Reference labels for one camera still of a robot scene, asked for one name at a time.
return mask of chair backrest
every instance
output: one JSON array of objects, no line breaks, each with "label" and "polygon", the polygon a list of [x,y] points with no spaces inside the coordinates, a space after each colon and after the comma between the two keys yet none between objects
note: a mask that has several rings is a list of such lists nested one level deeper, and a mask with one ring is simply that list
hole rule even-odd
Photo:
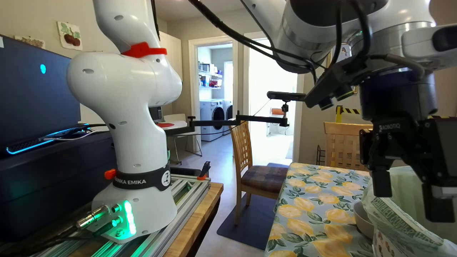
[{"label": "chair backrest", "polygon": [[164,122],[182,122],[182,120],[187,120],[184,113],[176,113],[176,115],[166,115],[163,116]]},{"label": "chair backrest", "polygon": [[326,166],[367,170],[360,163],[360,130],[367,129],[373,129],[373,126],[326,122]]},{"label": "chair backrest", "polygon": [[241,122],[240,126],[230,127],[237,180],[246,169],[253,166],[251,137],[249,135],[249,123]]}]

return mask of ceiling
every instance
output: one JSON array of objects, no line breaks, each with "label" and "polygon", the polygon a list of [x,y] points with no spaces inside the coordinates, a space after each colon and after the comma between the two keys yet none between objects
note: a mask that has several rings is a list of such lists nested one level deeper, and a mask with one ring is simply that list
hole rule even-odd
[{"label": "ceiling", "polygon": [[[154,0],[157,16],[164,22],[177,22],[201,18],[201,13],[189,0]],[[240,0],[201,0],[211,12],[224,13],[243,9]]]}]

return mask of rug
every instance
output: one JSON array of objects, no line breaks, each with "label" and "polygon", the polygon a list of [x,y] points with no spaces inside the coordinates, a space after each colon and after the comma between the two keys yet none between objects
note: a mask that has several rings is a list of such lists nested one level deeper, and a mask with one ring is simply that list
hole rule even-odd
[{"label": "rug", "polygon": [[274,206],[276,200],[253,195],[251,205],[243,210],[239,226],[233,227],[236,217],[236,209],[233,209],[217,229],[217,235],[259,250],[266,250],[274,220]]}]

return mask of chair seat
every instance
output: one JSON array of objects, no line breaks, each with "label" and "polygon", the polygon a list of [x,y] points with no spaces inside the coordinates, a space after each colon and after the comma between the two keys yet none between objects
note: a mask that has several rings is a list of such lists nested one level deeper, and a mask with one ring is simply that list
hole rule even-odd
[{"label": "chair seat", "polygon": [[286,173],[287,169],[284,167],[253,166],[243,175],[241,185],[279,193],[286,180]]}]

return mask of floral tablecloth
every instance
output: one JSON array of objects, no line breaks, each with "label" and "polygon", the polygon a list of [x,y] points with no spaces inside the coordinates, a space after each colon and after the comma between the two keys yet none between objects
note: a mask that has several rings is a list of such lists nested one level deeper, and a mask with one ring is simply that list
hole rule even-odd
[{"label": "floral tablecloth", "polygon": [[354,205],[370,183],[366,172],[293,163],[287,172],[266,256],[364,257]]}]

